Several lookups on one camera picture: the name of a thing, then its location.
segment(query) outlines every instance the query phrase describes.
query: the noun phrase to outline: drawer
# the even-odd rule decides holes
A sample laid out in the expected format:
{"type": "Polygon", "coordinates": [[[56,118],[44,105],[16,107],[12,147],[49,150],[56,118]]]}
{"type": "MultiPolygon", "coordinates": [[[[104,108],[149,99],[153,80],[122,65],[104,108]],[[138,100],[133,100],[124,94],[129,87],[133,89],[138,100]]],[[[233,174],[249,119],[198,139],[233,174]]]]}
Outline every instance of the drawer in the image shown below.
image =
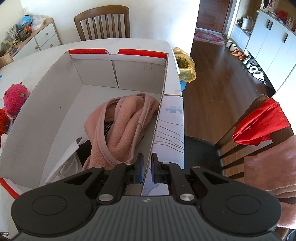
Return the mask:
{"type": "Polygon", "coordinates": [[[55,33],[52,23],[37,33],[35,38],[39,47],[41,48],[55,33]]]}
{"type": "Polygon", "coordinates": [[[35,41],[34,38],[32,38],[28,43],[26,43],[17,53],[16,55],[12,58],[13,61],[17,61],[23,57],[26,57],[30,54],[39,52],[38,45],[35,41]]]}
{"type": "Polygon", "coordinates": [[[237,45],[241,48],[242,51],[245,51],[248,41],[249,36],[244,31],[242,31],[237,41],[237,45]]]}
{"type": "Polygon", "coordinates": [[[239,26],[236,24],[233,26],[232,32],[230,37],[233,39],[233,41],[237,44],[237,41],[239,40],[240,34],[241,34],[241,29],[239,26]]]}
{"type": "Polygon", "coordinates": [[[55,34],[41,47],[41,50],[53,48],[56,46],[59,46],[59,39],[58,39],[57,35],[55,34]]]}

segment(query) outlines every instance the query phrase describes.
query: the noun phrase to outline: rug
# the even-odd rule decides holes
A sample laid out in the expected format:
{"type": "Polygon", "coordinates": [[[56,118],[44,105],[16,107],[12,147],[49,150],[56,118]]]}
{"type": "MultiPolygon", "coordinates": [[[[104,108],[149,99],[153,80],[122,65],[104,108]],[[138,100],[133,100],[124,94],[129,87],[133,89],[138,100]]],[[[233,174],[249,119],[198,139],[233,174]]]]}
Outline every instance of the rug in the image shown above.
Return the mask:
{"type": "Polygon", "coordinates": [[[211,44],[217,44],[221,46],[225,46],[226,39],[221,33],[196,29],[194,33],[194,40],[207,42],[211,44]]]}

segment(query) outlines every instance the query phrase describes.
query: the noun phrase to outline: chair backrest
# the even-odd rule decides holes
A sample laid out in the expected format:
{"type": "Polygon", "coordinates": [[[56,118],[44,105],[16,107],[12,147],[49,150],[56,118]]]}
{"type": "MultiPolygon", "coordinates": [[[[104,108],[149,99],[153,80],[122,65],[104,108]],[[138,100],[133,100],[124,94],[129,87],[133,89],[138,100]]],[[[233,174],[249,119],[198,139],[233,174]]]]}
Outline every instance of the chair backrest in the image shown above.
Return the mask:
{"type": "MultiPolygon", "coordinates": [[[[255,109],[257,109],[264,101],[266,101],[268,99],[267,96],[265,95],[259,95],[254,101],[253,103],[250,105],[250,107],[245,111],[245,113],[239,118],[239,120],[230,128],[230,130],[216,143],[216,147],[221,149],[223,147],[225,147],[228,143],[230,143],[232,140],[232,135],[234,134],[234,131],[237,127],[237,125],[242,121],[243,118],[245,118],[248,114],[250,114],[252,111],[254,111],[255,109]]],[[[244,157],[246,156],[254,156],[257,155],[258,153],[261,153],[273,146],[276,146],[280,143],[282,143],[283,141],[287,140],[289,137],[291,137],[292,135],[294,135],[293,130],[291,128],[291,126],[288,126],[286,128],[280,129],[278,131],[275,131],[273,133],[270,134],[271,139],[272,139],[272,143],[263,146],[260,149],[257,149],[255,151],[253,151],[252,153],[245,155],[241,158],[236,159],[235,161],[225,165],[223,167],[224,170],[224,174],[227,177],[230,177],[232,179],[236,179],[238,181],[244,182],[244,157]]],[[[225,152],[224,154],[222,154],[222,158],[228,157],[232,154],[237,153],[238,151],[244,149],[245,147],[247,147],[247,145],[241,145],[238,144],[235,147],[233,147],[231,150],[225,152]]],[[[281,202],[285,202],[285,203],[290,203],[290,204],[294,204],[296,203],[296,198],[292,197],[292,198],[284,198],[284,199],[278,199],[281,202]]],[[[289,228],[279,228],[277,227],[275,232],[282,238],[282,240],[284,240],[286,238],[286,236],[289,233],[289,228]]]]}
{"type": "Polygon", "coordinates": [[[94,37],[95,37],[95,39],[98,39],[98,32],[97,32],[95,17],[98,17],[98,20],[99,20],[101,38],[102,39],[105,38],[103,24],[102,24],[102,18],[101,18],[102,15],[105,15],[107,38],[110,38],[110,26],[109,26],[107,15],[111,15],[113,38],[116,38],[114,15],[117,15],[118,37],[122,38],[120,14],[123,14],[123,17],[124,17],[125,37],[130,38],[129,8],[126,6],[121,6],[121,5],[109,5],[109,6],[96,7],[96,8],[86,10],[86,11],[78,14],[74,18],[74,22],[75,22],[75,25],[76,25],[76,28],[77,28],[77,31],[78,31],[81,41],[86,40],[82,26],[81,26],[81,21],[83,21],[83,20],[86,21],[86,28],[87,28],[87,32],[89,35],[89,39],[90,40],[93,39],[91,36],[91,29],[89,27],[89,21],[88,21],[89,18],[92,19],[92,25],[94,28],[94,37]]]}

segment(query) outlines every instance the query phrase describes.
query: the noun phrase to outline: wooden chair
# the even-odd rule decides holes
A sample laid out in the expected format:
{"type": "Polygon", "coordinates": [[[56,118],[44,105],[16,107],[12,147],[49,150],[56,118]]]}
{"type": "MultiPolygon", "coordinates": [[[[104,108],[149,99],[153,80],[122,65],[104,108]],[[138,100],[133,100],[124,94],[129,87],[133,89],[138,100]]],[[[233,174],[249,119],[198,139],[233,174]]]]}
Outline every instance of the wooden chair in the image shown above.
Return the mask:
{"type": "MultiPolygon", "coordinates": [[[[236,179],[239,181],[244,181],[244,157],[254,156],[260,152],[263,152],[273,146],[276,146],[283,141],[287,140],[290,136],[294,135],[292,128],[286,127],[281,130],[275,131],[270,134],[272,143],[257,149],[256,151],[245,155],[242,158],[236,159],[235,161],[224,165],[223,159],[242,150],[247,147],[247,145],[238,144],[231,150],[221,154],[221,149],[225,147],[232,140],[232,135],[237,127],[237,125],[244,119],[248,114],[257,109],[268,97],[265,95],[259,95],[250,107],[245,111],[245,113],[239,118],[239,120],[231,127],[231,129],[216,143],[210,143],[201,139],[192,138],[185,136],[185,169],[189,169],[190,166],[198,165],[205,167],[209,170],[215,171],[217,173],[228,176],[229,178],[236,179]],[[229,172],[229,170],[235,169],[236,173],[229,172]]],[[[290,204],[295,203],[295,198],[280,199],[281,202],[287,202],[290,204]]],[[[277,228],[276,233],[281,236],[282,239],[286,237],[289,229],[277,228]]]]}
{"type": "Polygon", "coordinates": [[[95,39],[98,39],[98,32],[97,32],[95,17],[98,17],[98,19],[99,19],[101,37],[102,37],[102,39],[104,38],[103,24],[102,24],[102,19],[101,19],[102,15],[105,15],[107,38],[110,38],[110,28],[109,28],[109,22],[108,22],[108,17],[107,17],[108,14],[111,14],[113,38],[116,38],[114,14],[117,14],[119,38],[122,38],[120,14],[124,15],[125,37],[130,38],[129,8],[126,6],[121,6],[121,5],[109,5],[109,6],[96,7],[96,8],[86,10],[86,11],[78,14],[74,18],[74,22],[75,22],[75,25],[76,25],[76,28],[77,28],[77,31],[78,31],[81,41],[86,40],[82,26],[81,26],[81,21],[83,21],[83,20],[86,21],[86,27],[87,27],[87,32],[89,34],[89,39],[90,40],[93,39],[91,36],[91,30],[89,27],[89,21],[88,21],[89,18],[92,19],[92,24],[94,27],[94,37],[95,37],[95,39]]]}

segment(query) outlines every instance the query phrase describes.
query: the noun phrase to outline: trash bin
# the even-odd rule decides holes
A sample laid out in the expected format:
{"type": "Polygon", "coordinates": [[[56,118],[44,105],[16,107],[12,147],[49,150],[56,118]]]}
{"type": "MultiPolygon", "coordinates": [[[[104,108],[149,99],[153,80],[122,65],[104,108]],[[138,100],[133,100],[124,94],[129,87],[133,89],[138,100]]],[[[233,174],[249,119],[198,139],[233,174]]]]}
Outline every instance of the trash bin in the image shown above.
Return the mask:
{"type": "Polygon", "coordinates": [[[192,58],[180,48],[174,48],[174,54],[180,70],[179,79],[183,91],[187,83],[196,79],[195,63],[192,58]]]}

